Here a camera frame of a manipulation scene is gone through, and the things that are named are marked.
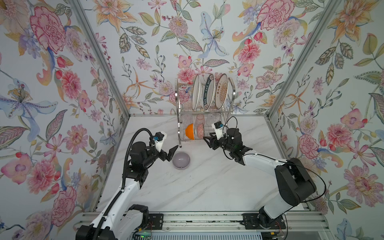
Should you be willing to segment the lilac bowl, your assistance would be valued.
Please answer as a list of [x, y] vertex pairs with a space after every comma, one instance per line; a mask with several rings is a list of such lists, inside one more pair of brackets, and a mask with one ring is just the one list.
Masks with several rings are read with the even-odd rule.
[[185, 152], [178, 152], [173, 156], [172, 164], [178, 170], [186, 169], [191, 163], [190, 156]]

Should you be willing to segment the red floral patterned bowl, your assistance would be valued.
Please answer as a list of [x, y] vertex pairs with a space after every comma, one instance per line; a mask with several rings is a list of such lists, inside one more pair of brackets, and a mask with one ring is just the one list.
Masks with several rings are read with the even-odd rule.
[[197, 126], [197, 136], [198, 136], [198, 139], [203, 139], [204, 135], [205, 135], [204, 124], [199, 124]]

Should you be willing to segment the orange bowl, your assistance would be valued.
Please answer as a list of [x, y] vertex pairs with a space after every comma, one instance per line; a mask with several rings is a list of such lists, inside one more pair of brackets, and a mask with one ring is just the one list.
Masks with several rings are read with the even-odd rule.
[[185, 129], [185, 135], [189, 140], [195, 139], [194, 124], [189, 124]]

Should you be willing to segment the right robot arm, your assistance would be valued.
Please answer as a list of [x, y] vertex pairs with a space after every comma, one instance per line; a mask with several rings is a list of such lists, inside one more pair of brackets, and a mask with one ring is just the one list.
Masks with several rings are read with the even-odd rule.
[[243, 144], [239, 129], [215, 129], [203, 137], [209, 148], [228, 151], [230, 159], [254, 167], [275, 177], [279, 193], [259, 209], [256, 223], [267, 229], [285, 212], [298, 206], [317, 191], [316, 184], [300, 160], [279, 160], [253, 151]]

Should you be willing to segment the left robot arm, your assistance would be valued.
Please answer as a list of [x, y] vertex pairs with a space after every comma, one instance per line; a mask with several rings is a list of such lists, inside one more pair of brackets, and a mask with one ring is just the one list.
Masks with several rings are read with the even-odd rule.
[[170, 162], [179, 147], [165, 152], [162, 146], [162, 141], [155, 141], [149, 145], [136, 142], [129, 147], [126, 156], [130, 159], [125, 162], [120, 188], [90, 225], [82, 225], [77, 230], [76, 240], [127, 240], [148, 226], [148, 207], [132, 204], [132, 200], [142, 188], [155, 161]]

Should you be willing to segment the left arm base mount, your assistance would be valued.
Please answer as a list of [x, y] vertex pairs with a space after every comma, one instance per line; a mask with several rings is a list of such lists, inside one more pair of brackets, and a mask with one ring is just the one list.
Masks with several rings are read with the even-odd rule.
[[123, 215], [124, 230], [162, 230], [164, 214], [151, 214], [144, 205], [132, 205]]

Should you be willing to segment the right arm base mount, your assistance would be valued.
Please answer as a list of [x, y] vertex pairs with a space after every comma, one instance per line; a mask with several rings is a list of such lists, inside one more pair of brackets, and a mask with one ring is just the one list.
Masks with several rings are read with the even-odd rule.
[[283, 215], [271, 219], [265, 214], [244, 213], [242, 225], [246, 230], [285, 230], [287, 228]]

